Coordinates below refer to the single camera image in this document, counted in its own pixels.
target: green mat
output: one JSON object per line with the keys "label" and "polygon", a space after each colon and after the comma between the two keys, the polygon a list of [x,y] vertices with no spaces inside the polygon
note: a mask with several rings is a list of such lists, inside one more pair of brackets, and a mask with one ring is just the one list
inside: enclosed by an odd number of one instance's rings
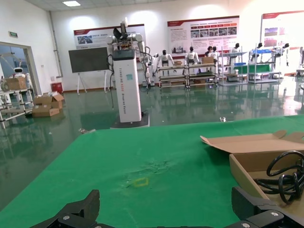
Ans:
{"label": "green mat", "polygon": [[203,144],[199,136],[303,127],[303,116],[290,116],[82,135],[0,213],[0,224],[30,227],[99,189],[101,223],[118,228],[221,228],[238,221],[230,195],[237,183],[228,154]]}
{"label": "green mat", "polygon": [[[266,64],[266,65],[257,65],[256,66],[256,72],[260,73],[260,72],[270,72],[270,65]],[[233,68],[234,70],[238,70],[239,73],[247,73],[247,66],[235,66]],[[255,72],[255,65],[250,65],[249,66],[249,73],[254,73]]]}

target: exit sign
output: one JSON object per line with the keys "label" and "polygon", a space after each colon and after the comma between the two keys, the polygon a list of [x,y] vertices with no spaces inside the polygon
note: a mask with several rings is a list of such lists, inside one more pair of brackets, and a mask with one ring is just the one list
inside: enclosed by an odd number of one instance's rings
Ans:
{"label": "exit sign", "polygon": [[9,31],[9,36],[14,37],[14,38],[18,38],[18,34],[16,32]]}

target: poster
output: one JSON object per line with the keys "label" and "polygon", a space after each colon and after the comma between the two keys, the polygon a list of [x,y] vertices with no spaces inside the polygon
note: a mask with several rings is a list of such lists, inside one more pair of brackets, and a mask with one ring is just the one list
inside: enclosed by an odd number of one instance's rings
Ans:
{"label": "poster", "polygon": [[304,45],[304,30],[299,27],[299,23],[303,20],[304,10],[262,15],[261,42],[264,47],[271,49],[289,43],[287,74],[294,73],[299,67],[299,48]]}
{"label": "poster", "polygon": [[199,55],[209,46],[230,50],[238,41],[239,16],[168,21],[172,56],[184,56],[191,46]]}
{"label": "poster", "polygon": [[[105,48],[107,47],[106,37],[113,36],[113,29],[117,28],[120,31],[120,26],[106,27],[106,28],[89,28],[83,30],[74,30],[75,44],[77,49],[84,48]],[[146,34],[144,30],[144,24],[141,25],[129,25],[127,28],[128,34],[140,33],[143,37],[143,41],[146,43]]]}

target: brown cardboard box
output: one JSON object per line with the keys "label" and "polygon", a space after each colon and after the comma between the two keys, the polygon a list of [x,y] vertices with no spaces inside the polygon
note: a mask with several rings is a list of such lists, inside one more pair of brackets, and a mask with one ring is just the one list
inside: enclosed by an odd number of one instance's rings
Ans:
{"label": "brown cardboard box", "polygon": [[174,62],[174,66],[181,66],[182,65],[182,61],[175,61]]}
{"label": "brown cardboard box", "polygon": [[58,114],[58,108],[52,108],[51,105],[34,105],[32,115],[33,117],[50,117]]}
{"label": "brown cardboard box", "polygon": [[62,109],[63,100],[64,100],[64,97],[60,94],[53,96],[52,107]]}
{"label": "brown cardboard box", "polygon": [[203,57],[202,64],[213,64],[213,57]]}
{"label": "brown cardboard box", "polygon": [[[222,138],[205,138],[203,142],[215,148],[230,153],[231,173],[239,185],[250,195],[270,199],[284,210],[298,216],[304,213],[304,197],[285,205],[279,195],[266,195],[253,179],[271,179],[266,174],[270,162],[277,156],[289,150],[304,153],[303,132],[294,132],[286,136],[286,131],[281,130],[274,134],[244,135]],[[296,155],[289,155],[278,161],[273,171],[294,165],[299,159]]]}
{"label": "brown cardboard box", "polygon": [[62,108],[62,95],[43,95],[34,98],[33,117],[50,117],[59,113]]}
{"label": "brown cardboard box", "polygon": [[27,89],[26,80],[24,77],[7,78],[5,79],[10,90]]}

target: ceiling light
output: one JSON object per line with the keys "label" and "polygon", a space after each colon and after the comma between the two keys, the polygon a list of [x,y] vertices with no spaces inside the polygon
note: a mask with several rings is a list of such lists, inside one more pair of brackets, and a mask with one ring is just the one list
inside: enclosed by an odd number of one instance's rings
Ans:
{"label": "ceiling light", "polygon": [[72,7],[72,6],[80,6],[80,4],[77,1],[64,1],[63,4]]}

